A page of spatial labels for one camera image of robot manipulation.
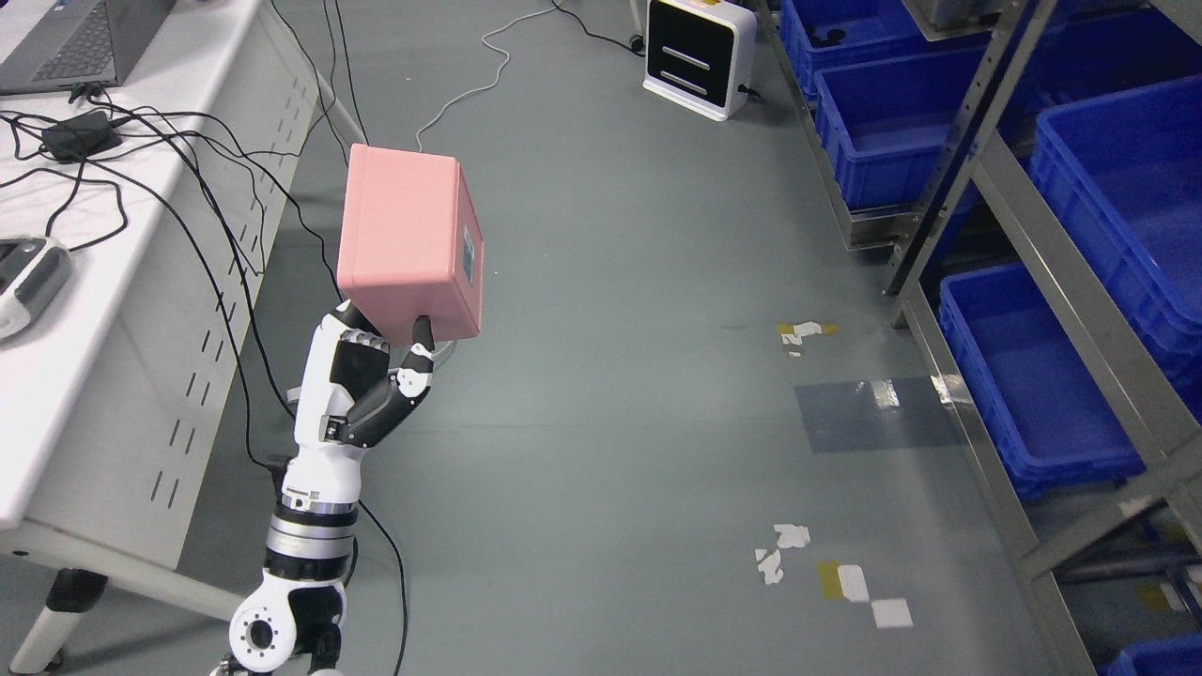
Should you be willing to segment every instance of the white cable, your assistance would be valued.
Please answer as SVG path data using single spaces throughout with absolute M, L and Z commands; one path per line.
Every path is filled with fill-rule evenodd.
M 413 138 L 417 140 L 417 152 L 418 153 L 424 153 L 426 152 L 424 148 L 422 147 L 422 132 L 426 131 L 427 129 L 434 126 L 435 124 L 438 124 L 438 121 L 440 119 L 442 119 L 444 113 L 447 112 L 447 108 L 450 108 L 454 103 L 458 103 L 459 101 L 463 101 L 464 99 L 466 99 L 468 96 L 471 96 L 472 94 L 480 94 L 481 91 L 488 91 L 489 89 L 492 89 L 492 88 L 496 87 L 498 84 L 500 84 L 500 82 L 501 82 L 501 71 L 505 70 L 505 66 L 507 66 L 510 64 L 511 55 L 505 49 L 501 49 L 500 47 L 498 47 L 498 46 L 493 45 L 492 42 L 489 42 L 488 38 L 492 37 L 492 36 L 494 36 L 494 35 L 498 35 L 500 32 L 505 32 L 506 30 L 513 28 L 516 24 L 518 24 L 520 22 L 524 22 L 526 19 L 532 19 L 535 17 L 541 17 L 542 14 L 549 14 L 551 12 L 554 12 L 554 11 L 555 11 L 555 7 L 551 7 L 549 10 L 542 10 L 540 12 L 532 12 L 532 13 L 525 14 L 523 17 L 518 17 L 518 18 L 513 19 L 512 22 L 505 24 L 502 28 L 499 28 L 499 29 L 494 30 L 493 32 L 486 32 L 484 35 L 480 36 L 480 41 L 484 45 L 484 47 L 488 47 L 489 49 L 492 49 L 493 52 L 496 52 L 498 54 L 505 54 L 505 60 L 501 61 L 501 65 L 496 67 L 496 77 L 493 78 L 493 83 L 489 84 L 488 87 L 477 87 L 476 89 L 469 89 L 468 91 L 464 91 L 463 94 L 460 94 L 460 95 L 456 96 L 454 99 L 447 101 L 446 105 L 442 106 L 442 109 L 439 111 L 439 114 L 434 115 L 434 119 L 432 119 L 430 121 L 426 123 L 426 126 L 423 126 L 422 129 L 418 129 L 417 134 L 413 135 Z
M 434 370 L 438 370 L 439 368 L 441 368 L 442 364 L 448 358 L 451 358 L 451 352 L 454 352 L 456 344 L 458 344 L 458 340 L 451 340 L 451 342 L 444 343 L 442 346 L 440 346 L 439 349 L 434 350 L 434 355 L 430 357 L 430 358 L 434 360 Z

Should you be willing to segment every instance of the pink box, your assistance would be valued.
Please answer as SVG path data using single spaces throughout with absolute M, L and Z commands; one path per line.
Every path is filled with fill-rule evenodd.
M 484 238 L 454 158 L 355 144 L 346 178 L 338 285 L 389 343 L 480 333 Z

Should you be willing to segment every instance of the gray floor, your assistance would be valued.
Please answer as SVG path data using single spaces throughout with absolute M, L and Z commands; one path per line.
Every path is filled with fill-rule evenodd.
M 367 130 L 412 149 L 444 101 L 490 82 L 500 57 L 478 36 L 548 2 L 344 5 Z M 583 5 L 593 30 L 631 32 L 626 2 Z M 328 64 L 320 4 L 290 6 Z M 423 136 L 466 172 L 487 239 L 484 331 L 364 463 L 364 498 L 405 555 L 401 671 L 1051 674 L 960 447 L 815 405 L 891 379 L 903 395 L 926 369 L 888 327 L 880 256 L 840 244 L 767 43 L 763 102 L 715 124 L 643 91 L 641 60 L 564 14 L 495 42 L 513 53 L 501 85 Z M 343 174 L 321 135 L 294 185 L 335 241 Z M 258 304 L 285 386 L 331 301 L 311 238 L 286 227 Z M 792 358 L 778 325 L 803 321 L 838 332 Z M 287 452 L 257 375 L 255 392 L 255 452 Z M 946 425 L 900 398 L 877 417 Z M 257 583 L 272 503 L 242 426 L 232 395 L 180 565 L 238 593 Z M 807 526 L 811 542 L 781 552 L 769 586 L 755 550 L 775 548 L 776 523 Z M 391 551 L 370 530 L 362 541 L 352 676 L 391 672 L 400 627 Z M 826 599 L 831 559 L 861 565 L 873 599 L 906 599 L 914 627 L 877 629 L 867 604 Z M 0 561 L 4 659 L 50 575 Z M 64 672 L 207 674 L 224 636 L 113 592 Z

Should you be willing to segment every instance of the shelf rack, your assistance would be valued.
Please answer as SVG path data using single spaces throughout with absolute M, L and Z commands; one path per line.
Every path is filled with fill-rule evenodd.
M 912 2 L 906 4 L 914 8 Z M 758 5 L 763 20 L 767 7 L 762 0 Z M 1202 43 L 1202 2 L 1154 0 L 1153 5 Z M 922 198 L 911 209 L 875 218 L 857 218 L 847 210 L 784 48 L 779 38 L 773 41 L 787 79 L 795 82 L 802 128 L 845 243 L 863 248 L 893 239 L 883 289 L 897 295 L 894 326 L 910 328 L 930 373 L 947 389 L 968 439 L 969 464 L 1049 653 L 1061 672 L 1093 676 L 1095 668 L 1064 601 L 1055 570 L 1160 505 L 1172 510 L 1195 550 L 1202 551 L 1202 427 L 996 131 L 1055 8 L 1057 0 L 1007 2 Z M 923 23 L 920 17 L 916 20 Z M 932 280 L 927 271 L 936 262 L 948 219 L 970 183 L 993 210 L 1148 467 L 1121 488 L 1095 496 L 1091 509 L 1049 536 L 1036 534 L 1014 494 L 928 296 Z
M 775 25 L 772 12 L 768 10 L 767 0 L 756 0 L 756 14 L 758 16 L 760 25 Z M 822 149 L 822 141 L 819 138 L 817 126 L 815 126 L 814 118 L 810 115 L 809 103 L 807 103 L 805 96 L 802 94 L 802 88 L 793 75 L 793 66 L 789 63 L 789 54 L 785 53 L 785 46 L 781 45 L 780 36 L 775 31 L 769 30 L 767 32 L 769 34 L 769 41 L 776 55 L 776 61 L 780 65 L 781 72 L 785 73 L 785 81 L 789 83 L 789 91 L 797 108 L 798 121 L 805 132 L 810 152 L 814 154 L 814 164 L 817 165 L 819 173 L 822 176 L 822 185 L 826 188 L 827 198 L 831 201 L 831 209 L 834 212 L 835 220 L 839 221 L 839 233 L 843 236 L 844 247 L 847 250 L 888 247 L 904 230 L 905 225 L 915 218 L 916 214 L 912 210 L 912 206 L 902 204 L 858 212 L 852 212 L 847 208 L 847 203 L 839 192 L 839 182 L 834 178 L 834 167 L 831 165 L 831 158 Z

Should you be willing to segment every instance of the blue plastic bin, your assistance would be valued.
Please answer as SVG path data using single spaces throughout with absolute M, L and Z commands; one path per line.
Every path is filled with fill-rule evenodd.
M 838 43 L 823 45 L 832 31 Z M 881 59 L 983 46 L 988 34 L 928 42 L 902 0 L 781 0 L 780 36 L 808 101 L 819 71 Z
M 815 121 L 850 209 L 922 195 L 983 54 L 922 54 L 817 75 Z
M 1040 115 L 1031 179 L 1166 378 L 1202 407 L 1202 77 Z
M 1039 109 L 1202 73 L 1202 46 L 1155 8 L 1073 22 L 1040 63 Z
M 1202 674 L 1202 634 L 1127 646 L 1102 676 L 1197 676 Z
M 1022 499 L 1144 466 L 1027 268 L 944 280 L 939 322 Z

